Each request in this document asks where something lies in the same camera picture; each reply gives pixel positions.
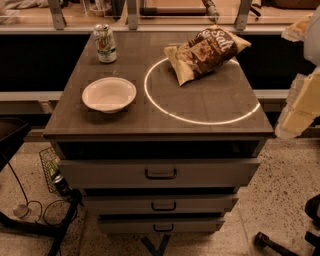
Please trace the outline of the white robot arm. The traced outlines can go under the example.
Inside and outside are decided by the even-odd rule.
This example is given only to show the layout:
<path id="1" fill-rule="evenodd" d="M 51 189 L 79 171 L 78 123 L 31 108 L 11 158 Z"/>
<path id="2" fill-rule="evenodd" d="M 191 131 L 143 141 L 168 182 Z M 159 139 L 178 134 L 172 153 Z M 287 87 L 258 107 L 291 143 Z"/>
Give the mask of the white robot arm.
<path id="1" fill-rule="evenodd" d="M 313 14 L 293 23 L 282 32 L 288 41 L 303 42 L 303 57 L 316 68 L 292 81 L 278 119 L 275 134 L 281 139 L 300 136 L 320 116 L 320 6 Z"/>

